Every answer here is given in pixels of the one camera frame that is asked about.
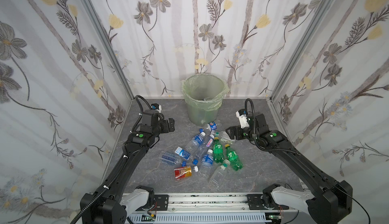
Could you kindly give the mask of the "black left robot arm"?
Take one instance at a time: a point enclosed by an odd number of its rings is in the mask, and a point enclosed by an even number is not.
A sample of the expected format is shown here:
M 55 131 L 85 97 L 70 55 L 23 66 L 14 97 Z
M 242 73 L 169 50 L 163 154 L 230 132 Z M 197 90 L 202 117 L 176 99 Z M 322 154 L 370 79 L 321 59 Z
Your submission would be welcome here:
M 71 221 L 84 224 L 123 224 L 139 208 L 155 206 L 154 190 L 150 187 L 137 187 L 131 194 L 124 196 L 124 190 L 138 164 L 155 146 L 161 134 L 175 130 L 173 118 L 165 119 L 159 104 L 147 103 L 147 100 L 135 96 L 140 114 L 127 140 L 122 146 L 121 159 L 103 183 L 90 194 L 85 194 L 80 201 L 80 212 Z

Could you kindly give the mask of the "red yellow label bottle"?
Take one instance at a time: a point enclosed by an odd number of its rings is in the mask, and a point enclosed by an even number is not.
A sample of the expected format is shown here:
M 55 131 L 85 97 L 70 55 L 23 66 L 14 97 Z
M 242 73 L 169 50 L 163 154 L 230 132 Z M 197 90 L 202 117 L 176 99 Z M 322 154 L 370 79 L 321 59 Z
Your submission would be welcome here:
M 197 166 L 184 166 L 174 169 L 175 180 L 181 180 L 184 178 L 191 177 L 194 173 L 198 172 L 199 169 Z

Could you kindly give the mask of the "clear bottle white cap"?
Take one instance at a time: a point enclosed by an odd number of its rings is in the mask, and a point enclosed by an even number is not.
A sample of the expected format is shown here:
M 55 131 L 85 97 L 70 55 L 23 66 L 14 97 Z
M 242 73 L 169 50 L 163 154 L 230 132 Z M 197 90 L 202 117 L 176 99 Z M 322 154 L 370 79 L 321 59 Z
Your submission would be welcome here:
M 225 159 L 223 163 L 216 169 L 213 175 L 209 179 L 209 184 L 215 188 L 218 188 L 222 181 L 225 179 L 227 174 L 227 169 L 230 166 L 231 162 L 228 159 Z

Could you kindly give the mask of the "right corner aluminium post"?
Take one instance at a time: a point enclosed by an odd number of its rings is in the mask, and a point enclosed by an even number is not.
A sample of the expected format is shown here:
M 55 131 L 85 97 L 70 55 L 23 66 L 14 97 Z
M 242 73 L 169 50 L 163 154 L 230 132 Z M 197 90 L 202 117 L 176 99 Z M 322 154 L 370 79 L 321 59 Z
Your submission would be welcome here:
M 324 17 L 330 10 L 334 1 L 335 0 L 322 0 L 319 4 L 317 11 L 313 15 L 313 18 L 310 21 L 307 29 L 302 34 L 298 46 L 296 47 L 283 73 L 281 74 L 281 77 L 278 80 L 276 87 L 274 88 L 272 95 L 269 98 L 270 102 L 274 102 L 275 99 L 281 94 L 281 90 L 287 84 L 287 80 L 290 77 L 290 74 L 293 72 L 295 66 L 297 65 L 300 56 L 306 50 L 306 47 L 308 46 L 310 40 L 314 37 L 317 29 L 319 28 L 321 22 L 324 20 Z

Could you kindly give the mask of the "Pocari Sweat bottle white cap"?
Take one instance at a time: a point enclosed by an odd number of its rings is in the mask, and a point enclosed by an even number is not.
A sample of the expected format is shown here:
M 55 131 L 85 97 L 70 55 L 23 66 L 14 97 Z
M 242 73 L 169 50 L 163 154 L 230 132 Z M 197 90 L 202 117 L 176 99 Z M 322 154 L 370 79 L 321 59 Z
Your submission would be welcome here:
M 199 174 L 201 176 L 207 177 L 211 171 L 213 162 L 213 150 L 208 149 L 207 153 L 202 158 Z

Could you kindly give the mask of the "small blue label bottle near bin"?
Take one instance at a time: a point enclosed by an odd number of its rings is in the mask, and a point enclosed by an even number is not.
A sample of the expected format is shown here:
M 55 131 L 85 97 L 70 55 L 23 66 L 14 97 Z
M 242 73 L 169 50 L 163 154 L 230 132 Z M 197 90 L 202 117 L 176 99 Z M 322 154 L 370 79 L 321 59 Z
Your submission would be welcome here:
M 210 123 L 205 124 L 205 129 L 208 132 L 216 131 L 218 127 L 218 123 L 216 121 L 212 121 Z

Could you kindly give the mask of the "clear crushed bottle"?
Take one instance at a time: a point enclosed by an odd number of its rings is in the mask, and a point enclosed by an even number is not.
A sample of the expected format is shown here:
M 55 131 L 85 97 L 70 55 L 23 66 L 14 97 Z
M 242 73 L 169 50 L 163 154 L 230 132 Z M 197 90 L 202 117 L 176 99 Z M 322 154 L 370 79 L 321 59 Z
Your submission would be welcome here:
M 231 139 L 225 131 L 219 133 L 219 141 L 230 145 L 235 143 L 235 140 Z

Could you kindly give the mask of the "purple label Ganten bottle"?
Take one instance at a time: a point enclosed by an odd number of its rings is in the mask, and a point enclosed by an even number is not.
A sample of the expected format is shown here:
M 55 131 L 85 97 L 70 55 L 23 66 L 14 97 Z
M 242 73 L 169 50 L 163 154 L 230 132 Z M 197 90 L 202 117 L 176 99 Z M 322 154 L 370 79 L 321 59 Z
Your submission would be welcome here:
M 211 132 L 210 135 L 205 136 L 202 144 L 199 146 L 198 150 L 195 153 L 195 157 L 197 160 L 200 160 L 204 154 L 207 153 L 208 149 L 212 146 L 215 138 L 215 132 Z

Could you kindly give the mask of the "corner aluminium post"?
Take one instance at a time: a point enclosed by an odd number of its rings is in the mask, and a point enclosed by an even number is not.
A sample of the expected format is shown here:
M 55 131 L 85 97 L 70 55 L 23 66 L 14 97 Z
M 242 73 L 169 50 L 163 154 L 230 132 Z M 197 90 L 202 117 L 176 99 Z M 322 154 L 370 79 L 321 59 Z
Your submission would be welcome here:
M 92 1 L 91 0 L 81 0 L 81 3 L 84 6 L 84 8 L 86 9 L 86 12 L 89 16 L 89 19 L 92 22 L 94 30 L 97 33 L 97 36 L 98 36 L 100 42 L 103 44 L 103 47 L 108 54 L 108 58 L 110 59 L 110 62 L 113 65 L 113 68 L 114 68 L 123 88 L 124 88 L 124 91 L 126 93 L 127 98 L 130 101 L 133 101 L 134 94 L 133 94 L 130 86 L 128 85 L 126 77 L 121 69 L 121 65 L 120 65 L 118 59 L 116 58 L 116 55 L 115 55 L 114 50 L 112 48 L 111 42 L 109 41 L 108 34 L 106 33 L 106 31 L 104 29 L 104 26 L 101 22 L 101 19 L 99 18 L 98 14 L 97 14 L 95 8 L 94 8 L 94 6 L 93 6 Z
M 313 18 L 310 21 L 307 29 L 302 34 L 298 46 L 296 47 L 283 73 L 281 74 L 281 77 L 278 80 L 276 87 L 274 88 L 272 95 L 269 98 L 270 102 L 274 102 L 275 99 L 281 94 L 281 90 L 287 84 L 287 80 L 290 77 L 290 74 L 293 72 L 295 66 L 297 65 L 300 56 L 306 50 L 306 47 L 308 46 L 310 40 L 314 37 L 317 29 L 319 28 L 321 22 L 324 20 L 324 17 L 330 10 L 334 1 L 335 0 L 322 0 L 319 4 L 317 11 L 313 15 Z

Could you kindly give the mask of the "left corner aluminium post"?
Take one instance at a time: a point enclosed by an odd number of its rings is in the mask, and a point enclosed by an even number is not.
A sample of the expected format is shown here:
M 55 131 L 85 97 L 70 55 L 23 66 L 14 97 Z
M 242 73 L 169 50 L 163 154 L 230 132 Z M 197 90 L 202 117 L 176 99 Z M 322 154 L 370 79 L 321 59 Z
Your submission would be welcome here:
M 99 18 L 98 14 L 97 14 L 95 8 L 94 8 L 94 6 L 93 6 L 92 1 L 91 0 L 81 0 L 81 3 L 84 6 L 84 8 L 86 9 L 86 12 L 89 16 L 89 19 L 92 22 L 94 30 L 97 33 L 97 36 L 98 36 L 100 42 L 103 44 L 103 47 L 108 54 L 108 58 L 110 59 L 110 62 L 113 65 L 113 68 L 114 68 L 123 88 L 124 88 L 124 91 L 126 93 L 127 98 L 130 101 L 133 101 L 134 94 L 133 94 L 130 86 L 128 85 L 126 77 L 121 69 L 121 65 L 120 65 L 118 59 L 116 58 L 116 55 L 115 55 L 114 50 L 112 48 L 111 42 L 109 41 L 108 34 L 106 33 L 106 31 L 104 29 L 104 26 L 101 22 L 101 19 Z

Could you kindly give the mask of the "crushed blue label bottle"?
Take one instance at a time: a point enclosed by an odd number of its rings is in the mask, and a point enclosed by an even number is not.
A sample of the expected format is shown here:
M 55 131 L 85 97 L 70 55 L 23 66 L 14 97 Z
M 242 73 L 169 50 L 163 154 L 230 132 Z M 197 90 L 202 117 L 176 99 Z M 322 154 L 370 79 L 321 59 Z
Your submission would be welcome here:
M 192 155 L 188 151 L 186 151 L 185 149 L 183 149 L 181 147 L 178 147 L 174 151 L 174 153 L 177 154 L 178 156 L 180 156 L 181 158 L 183 158 L 184 160 L 192 159 Z

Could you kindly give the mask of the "crushed bottle blue cap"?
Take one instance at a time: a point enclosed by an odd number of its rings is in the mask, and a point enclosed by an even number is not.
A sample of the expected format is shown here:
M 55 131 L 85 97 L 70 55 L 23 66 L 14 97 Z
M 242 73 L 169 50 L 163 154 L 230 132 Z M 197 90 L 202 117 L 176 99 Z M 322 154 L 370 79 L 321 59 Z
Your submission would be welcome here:
M 159 159 L 161 162 L 170 165 L 170 166 L 190 166 L 190 165 L 198 165 L 199 161 L 194 159 L 194 160 L 185 160 L 178 156 L 175 153 L 171 152 L 162 152 L 159 155 Z

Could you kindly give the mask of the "mesh waste bin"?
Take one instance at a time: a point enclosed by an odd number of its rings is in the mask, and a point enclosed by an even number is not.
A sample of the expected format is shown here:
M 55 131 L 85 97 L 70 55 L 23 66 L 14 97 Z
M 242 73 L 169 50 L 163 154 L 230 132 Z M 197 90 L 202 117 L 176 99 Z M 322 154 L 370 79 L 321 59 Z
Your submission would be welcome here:
M 190 121 L 198 126 L 202 126 L 214 121 L 217 118 L 219 111 L 219 109 L 214 111 L 198 110 L 192 106 L 188 106 L 187 103 L 186 106 Z

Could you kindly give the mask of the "green bottle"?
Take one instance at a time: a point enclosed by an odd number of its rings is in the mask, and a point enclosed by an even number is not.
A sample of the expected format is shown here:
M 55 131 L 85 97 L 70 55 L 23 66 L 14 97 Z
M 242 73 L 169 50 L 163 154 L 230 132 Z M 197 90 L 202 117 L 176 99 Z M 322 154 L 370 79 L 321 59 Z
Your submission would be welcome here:
M 214 140 L 213 158 L 216 163 L 223 163 L 224 161 L 223 146 L 221 145 L 219 139 Z
M 231 148 L 230 144 L 225 145 L 227 159 L 230 161 L 230 166 L 233 170 L 238 171 L 243 168 L 243 163 L 240 160 L 237 152 Z

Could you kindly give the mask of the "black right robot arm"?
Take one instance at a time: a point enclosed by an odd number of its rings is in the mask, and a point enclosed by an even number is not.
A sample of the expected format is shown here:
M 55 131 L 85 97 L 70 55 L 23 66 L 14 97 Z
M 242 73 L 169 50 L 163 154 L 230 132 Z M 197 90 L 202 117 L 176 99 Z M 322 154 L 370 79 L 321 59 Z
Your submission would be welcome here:
M 287 206 L 311 216 L 317 224 L 337 224 L 352 212 L 353 188 L 339 182 L 303 156 L 278 130 L 270 130 L 263 114 L 255 112 L 250 98 L 237 112 L 240 124 L 226 129 L 232 140 L 248 140 L 259 150 L 274 155 L 308 187 L 306 192 L 272 184 L 262 192 L 260 203 L 266 209 Z

